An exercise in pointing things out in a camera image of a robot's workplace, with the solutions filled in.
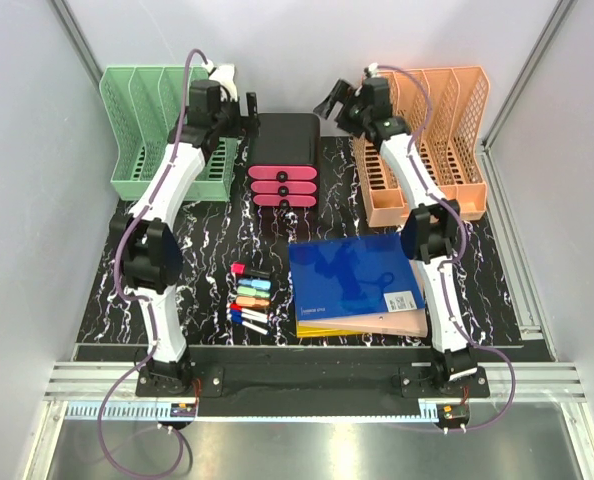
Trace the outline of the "yellow folder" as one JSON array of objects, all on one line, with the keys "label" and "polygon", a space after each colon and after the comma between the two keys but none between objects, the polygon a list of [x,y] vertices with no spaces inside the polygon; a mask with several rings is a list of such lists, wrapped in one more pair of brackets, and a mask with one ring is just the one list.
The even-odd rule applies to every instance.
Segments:
[{"label": "yellow folder", "polygon": [[300,322],[295,324],[296,327],[296,337],[297,338],[323,338],[323,337],[332,337],[332,336],[353,336],[353,335],[362,335],[362,332],[353,331],[353,330],[344,330],[344,329],[336,329],[336,328],[329,328],[329,327],[321,327],[321,326],[306,326]]}]

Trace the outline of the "orange file organizer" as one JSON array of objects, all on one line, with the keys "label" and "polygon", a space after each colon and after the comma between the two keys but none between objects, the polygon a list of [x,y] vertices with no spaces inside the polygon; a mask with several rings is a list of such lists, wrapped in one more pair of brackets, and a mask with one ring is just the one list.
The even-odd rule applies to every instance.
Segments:
[{"label": "orange file organizer", "polygon": [[[386,67],[394,113],[413,129],[426,118],[429,94],[432,115],[416,148],[431,179],[444,195],[459,202],[466,221],[486,211],[487,184],[476,161],[476,144],[489,94],[489,80],[480,66],[425,68],[410,72],[415,79]],[[365,139],[352,141],[361,194],[370,227],[400,226],[409,208],[395,175]]]}]

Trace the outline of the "black pink-capped highlighter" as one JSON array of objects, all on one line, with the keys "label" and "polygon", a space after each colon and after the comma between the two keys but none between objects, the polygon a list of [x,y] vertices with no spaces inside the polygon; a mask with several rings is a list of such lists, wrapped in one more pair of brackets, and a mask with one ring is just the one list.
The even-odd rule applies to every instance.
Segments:
[{"label": "black pink-capped highlighter", "polygon": [[266,270],[259,270],[251,267],[250,265],[235,262],[231,265],[230,268],[231,272],[235,275],[244,276],[244,277],[253,277],[263,280],[270,280],[271,273]]}]

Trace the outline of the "pink drawer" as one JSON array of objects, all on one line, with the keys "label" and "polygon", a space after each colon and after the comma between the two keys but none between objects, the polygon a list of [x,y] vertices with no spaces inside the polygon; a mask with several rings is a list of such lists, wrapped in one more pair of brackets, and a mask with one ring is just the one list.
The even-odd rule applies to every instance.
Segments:
[{"label": "pink drawer", "polygon": [[257,180],[251,184],[251,189],[256,194],[314,195],[317,192],[317,185],[309,181]]},{"label": "pink drawer", "polygon": [[248,168],[248,175],[256,181],[313,181],[318,176],[318,170],[306,165],[253,165]]},{"label": "pink drawer", "polygon": [[312,195],[256,194],[253,196],[253,202],[262,207],[291,208],[311,208],[317,204],[316,198]]}]

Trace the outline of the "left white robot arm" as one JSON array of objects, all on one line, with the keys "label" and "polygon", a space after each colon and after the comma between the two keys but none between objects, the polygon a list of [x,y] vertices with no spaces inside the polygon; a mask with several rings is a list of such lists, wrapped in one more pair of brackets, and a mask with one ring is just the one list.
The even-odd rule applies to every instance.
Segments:
[{"label": "left white robot arm", "polygon": [[176,305],[183,254],[173,224],[187,191],[223,138],[238,139],[259,125],[257,96],[246,110],[223,80],[196,80],[182,96],[164,160],[128,214],[110,224],[116,246],[113,280],[118,296],[139,305],[147,330],[144,359],[133,366],[142,380],[173,396],[198,387]]}]

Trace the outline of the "pink bottom drawer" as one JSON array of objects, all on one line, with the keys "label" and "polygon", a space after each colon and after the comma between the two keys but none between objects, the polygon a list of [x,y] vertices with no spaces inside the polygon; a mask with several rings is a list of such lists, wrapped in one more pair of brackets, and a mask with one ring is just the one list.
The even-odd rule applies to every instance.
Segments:
[{"label": "pink bottom drawer", "polygon": [[253,196],[253,202],[262,207],[291,208],[311,208],[317,204],[316,198],[312,195],[256,194]]}]

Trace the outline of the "black drawer cabinet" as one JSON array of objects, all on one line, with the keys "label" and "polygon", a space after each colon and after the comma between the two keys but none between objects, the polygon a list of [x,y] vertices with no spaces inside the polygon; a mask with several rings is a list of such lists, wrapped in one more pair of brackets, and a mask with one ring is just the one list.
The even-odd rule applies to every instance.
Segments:
[{"label": "black drawer cabinet", "polygon": [[264,113],[259,116],[259,128],[248,150],[248,168],[253,165],[306,165],[315,167],[318,176],[309,182],[317,185],[312,195],[318,202],[320,121],[308,113]]}]

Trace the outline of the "green highlighter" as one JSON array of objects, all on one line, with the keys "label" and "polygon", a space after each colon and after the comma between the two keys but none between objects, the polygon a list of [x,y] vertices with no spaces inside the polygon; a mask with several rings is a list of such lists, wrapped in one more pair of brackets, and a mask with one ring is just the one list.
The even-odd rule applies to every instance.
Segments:
[{"label": "green highlighter", "polygon": [[270,293],[268,291],[256,289],[253,287],[246,287],[246,286],[239,286],[237,288],[237,295],[261,298],[261,299],[268,299],[270,297]]}]

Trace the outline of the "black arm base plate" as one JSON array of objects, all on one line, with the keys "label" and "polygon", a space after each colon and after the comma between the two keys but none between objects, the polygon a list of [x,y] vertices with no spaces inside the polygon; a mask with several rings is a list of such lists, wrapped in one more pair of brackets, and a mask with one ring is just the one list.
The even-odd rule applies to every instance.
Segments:
[{"label": "black arm base plate", "polygon": [[198,364],[182,379],[158,378],[141,373],[137,394],[156,396],[192,394],[219,398],[250,389],[265,390],[379,390],[403,398],[486,399],[491,391],[485,371],[440,385],[426,364]]}]

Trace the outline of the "pink top drawer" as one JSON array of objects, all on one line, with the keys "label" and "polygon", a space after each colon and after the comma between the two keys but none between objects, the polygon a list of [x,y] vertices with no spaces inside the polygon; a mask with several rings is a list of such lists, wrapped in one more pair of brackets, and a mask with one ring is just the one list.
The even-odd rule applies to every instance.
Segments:
[{"label": "pink top drawer", "polygon": [[313,181],[318,176],[318,170],[306,165],[253,165],[248,168],[248,175],[256,181]]}]

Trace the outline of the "red whiteboard marker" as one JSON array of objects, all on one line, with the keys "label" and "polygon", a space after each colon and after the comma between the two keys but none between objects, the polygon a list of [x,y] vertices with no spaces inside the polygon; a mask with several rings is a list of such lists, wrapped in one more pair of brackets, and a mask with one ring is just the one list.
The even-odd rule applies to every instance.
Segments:
[{"label": "red whiteboard marker", "polygon": [[239,310],[239,311],[243,311],[243,312],[249,313],[251,315],[259,315],[259,316],[265,315],[268,318],[268,315],[266,313],[264,313],[264,312],[256,311],[256,310],[253,310],[253,309],[250,309],[250,308],[241,307],[241,306],[237,305],[236,303],[231,303],[230,304],[230,311],[231,310]]}]

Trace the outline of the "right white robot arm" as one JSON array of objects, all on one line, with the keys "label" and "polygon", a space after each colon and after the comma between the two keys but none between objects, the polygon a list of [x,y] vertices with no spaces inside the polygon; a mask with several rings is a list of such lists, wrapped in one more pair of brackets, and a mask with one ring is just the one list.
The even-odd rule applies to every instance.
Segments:
[{"label": "right white robot arm", "polygon": [[339,79],[314,113],[327,119],[336,106],[341,107],[336,125],[372,143],[408,201],[410,213],[400,239],[424,289],[432,341],[430,381],[440,395],[453,396],[478,370],[453,278],[466,247],[459,204],[432,180],[416,147],[423,128],[413,131],[394,113],[386,78],[368,75],[357,87]]}]

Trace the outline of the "pink folder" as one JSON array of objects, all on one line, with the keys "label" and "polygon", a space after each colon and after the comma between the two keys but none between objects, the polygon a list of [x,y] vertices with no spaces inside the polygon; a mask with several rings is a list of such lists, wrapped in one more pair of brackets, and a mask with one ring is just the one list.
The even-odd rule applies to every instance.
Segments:
[{"label": "pink folder", "polygon": [[331,295],[326,316],[315,326],[386,335],[427,335],[423,287],[408,260],[371,263],[337,278],[340,286]]}]

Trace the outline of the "blue folder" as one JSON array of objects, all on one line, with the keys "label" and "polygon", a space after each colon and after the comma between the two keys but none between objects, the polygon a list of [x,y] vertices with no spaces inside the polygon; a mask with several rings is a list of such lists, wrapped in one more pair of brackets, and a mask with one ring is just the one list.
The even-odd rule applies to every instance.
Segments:
[{"label": "blue folder", "polygon": [[397,233],[292,243],[288,256],[300,322],[425,307]]}]

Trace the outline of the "orange highlighter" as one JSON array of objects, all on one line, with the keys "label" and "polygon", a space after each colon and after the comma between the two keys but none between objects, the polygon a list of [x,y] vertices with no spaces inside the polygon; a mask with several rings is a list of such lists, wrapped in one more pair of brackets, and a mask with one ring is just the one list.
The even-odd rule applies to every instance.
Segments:
[{"label": "orange highlighter", "polygon": [[250,296],[237,296],[235,303],[245,308],[266,308],[270,304],[268,299]]}]

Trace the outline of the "green file organizer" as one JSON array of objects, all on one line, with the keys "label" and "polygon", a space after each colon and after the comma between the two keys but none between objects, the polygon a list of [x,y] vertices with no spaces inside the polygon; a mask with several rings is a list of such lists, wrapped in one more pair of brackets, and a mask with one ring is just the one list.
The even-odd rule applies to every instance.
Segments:
[{"label": "green file organizer", "polygon": [[[118,146],[111,185],[123,201],[139,200],[165,157],[168,135],[178,120],[181,66],[113,66],[99,90]],[[191,202],[227,202],[239,141],[226,138],[189,187]]]}]

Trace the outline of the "blue whiteboard marker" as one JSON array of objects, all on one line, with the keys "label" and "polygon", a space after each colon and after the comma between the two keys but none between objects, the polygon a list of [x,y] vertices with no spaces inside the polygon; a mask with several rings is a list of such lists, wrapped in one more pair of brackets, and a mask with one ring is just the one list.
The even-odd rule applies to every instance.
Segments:
[{"label": "blue whiteboard marker", "polygon": [[249,329],[249,330],[252,330],[254,332],[257,332],[257,333],[259,333],[262,336],[265,336],[265,335],[268,334],[268,330],[267,329],[265,329],[263,327],[260,327],[258,325],[255,325],[255,324],[253,324],[251,322],[248,322],[248,321],[244,320],[241,317],[232,317],[231,318],[231,321],[234,324],[241,325],[241,326],[245,327],[246,329]]},{"label": "blue whiteboard marker", "polygon": [[239,318],[239,319],[242,319],[243,321],[247,321],[247,322],[255,322],[255,323],[260,323],[260,324],[264,324],[264,325],[266,325],[268,323],[268,318],[265,315],[261,315],[261,316],[251,315],[249,313],[239,311],[239,310],[231,310],[230,315],[233,318]]}]

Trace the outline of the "blue highlighter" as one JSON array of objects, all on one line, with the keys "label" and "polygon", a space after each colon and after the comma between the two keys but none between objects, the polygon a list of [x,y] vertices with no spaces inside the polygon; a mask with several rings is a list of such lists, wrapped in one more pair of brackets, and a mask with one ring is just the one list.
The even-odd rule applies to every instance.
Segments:
[{"label": "blue highlighter", "polygon": [[271,282],[265,279],[241,278],[238,280],[238,284],[240,286],[264,291],[269,291],[271,289]]}]

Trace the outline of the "aluminium frame rail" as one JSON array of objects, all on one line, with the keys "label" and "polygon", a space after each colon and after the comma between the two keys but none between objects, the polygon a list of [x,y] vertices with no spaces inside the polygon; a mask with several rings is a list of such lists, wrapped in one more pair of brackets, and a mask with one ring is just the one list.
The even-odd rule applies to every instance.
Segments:
[{"label": "aluminium frame rail", "polygon": [[[127,362],[58,362],[44,397],[100,400],[131,365]],[[515,388],[517,402],[581,403],[586,395],[575,366],[566,362],[484,362],[491,399],[500,401]]]}]

